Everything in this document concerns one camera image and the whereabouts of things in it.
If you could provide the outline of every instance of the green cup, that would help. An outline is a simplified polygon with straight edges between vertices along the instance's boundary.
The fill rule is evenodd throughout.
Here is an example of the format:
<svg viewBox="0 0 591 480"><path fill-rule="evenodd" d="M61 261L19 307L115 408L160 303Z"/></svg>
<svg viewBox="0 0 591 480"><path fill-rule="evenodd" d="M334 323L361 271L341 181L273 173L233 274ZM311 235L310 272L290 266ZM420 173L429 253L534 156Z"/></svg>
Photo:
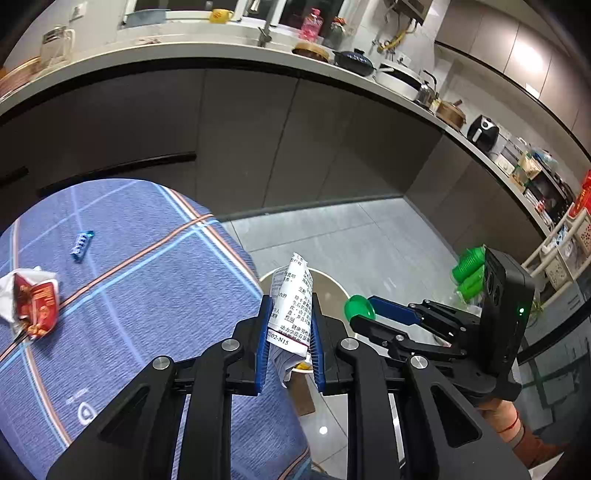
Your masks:
<svg viewBox="0 0 591 480"><path fill-rule="evenodd" d="M363 295L353 295L345 302L345 318L350 322L355 315L362 315L370 320L375 320L373 305Z"/></svg>

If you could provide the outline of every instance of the tablecloth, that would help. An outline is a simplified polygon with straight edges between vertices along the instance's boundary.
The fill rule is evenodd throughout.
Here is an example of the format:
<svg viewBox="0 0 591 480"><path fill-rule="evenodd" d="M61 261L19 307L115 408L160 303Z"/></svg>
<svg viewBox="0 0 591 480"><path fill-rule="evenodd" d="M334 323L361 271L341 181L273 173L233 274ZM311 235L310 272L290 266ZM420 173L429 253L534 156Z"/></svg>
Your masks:
<svg viewBox="0 0 591 480"><path fill-rule="evenodd" d="M95 237L78 264L70 250L86 230ZM59 322L0 364L0 429L38 479L151 359L201 354L262 296L249 255L206 208L141 180L85 182L24 213L0 238L0 275L36 266L58 274ZM0 348L12 338L0 320ZM257 398L233 397L231 442L232 478L307 475L274 371Z"/></svg>

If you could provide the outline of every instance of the faucet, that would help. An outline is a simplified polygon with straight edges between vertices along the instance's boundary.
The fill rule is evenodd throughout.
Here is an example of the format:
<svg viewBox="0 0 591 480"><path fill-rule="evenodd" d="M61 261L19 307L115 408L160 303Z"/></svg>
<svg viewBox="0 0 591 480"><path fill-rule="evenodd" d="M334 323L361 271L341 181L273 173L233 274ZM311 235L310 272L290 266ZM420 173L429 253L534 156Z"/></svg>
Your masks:
<svg viewBox="0 0 591 480"><path fill-rule="evenodd" d="M258 47L264 47L266 44L268 44L272 40L271 36L269 35L269 28L271 27L271 19L273 18L273 14L275 13L275 9L277 8L278 3L279 3L279 0L273 0L273 3L271 4L271 8L269 9L269 13L267 13L267 19L265 20L265 27L264 28L259 27L261 34L259 35L259 40L257 43ZM251 7L251 9L253 9L253 7L255 7L256 10L258 10L259 4L260 4L260 1L254 0L253 6Z"/></svg>

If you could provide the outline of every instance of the yellow mug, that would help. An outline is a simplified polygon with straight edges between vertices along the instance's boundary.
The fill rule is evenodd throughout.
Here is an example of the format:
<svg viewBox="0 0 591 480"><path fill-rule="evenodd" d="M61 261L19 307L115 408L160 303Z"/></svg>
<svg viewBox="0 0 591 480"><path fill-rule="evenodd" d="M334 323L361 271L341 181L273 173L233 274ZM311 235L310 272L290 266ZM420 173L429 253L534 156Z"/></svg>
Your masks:
<svg viewBox="0 0 591 480"><path fill-rule="evenodd" d="M234 12L232 10L225 10L223 8L214 8L212 14L209 15L210 23L226 23L232 18Z"/></svg>

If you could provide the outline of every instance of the air fryer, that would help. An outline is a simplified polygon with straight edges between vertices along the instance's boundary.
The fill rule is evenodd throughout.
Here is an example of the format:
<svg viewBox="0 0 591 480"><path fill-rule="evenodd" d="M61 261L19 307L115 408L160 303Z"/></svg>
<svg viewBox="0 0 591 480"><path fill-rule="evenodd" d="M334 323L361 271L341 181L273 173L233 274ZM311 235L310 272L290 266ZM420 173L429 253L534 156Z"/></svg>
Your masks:
<svg viewBox="0 0 591 480"><path fill-rule="evenodd" d="M499 127L490 118L480 115L468 129L467 138L478 150L488 155L499 137Z"/></svg>

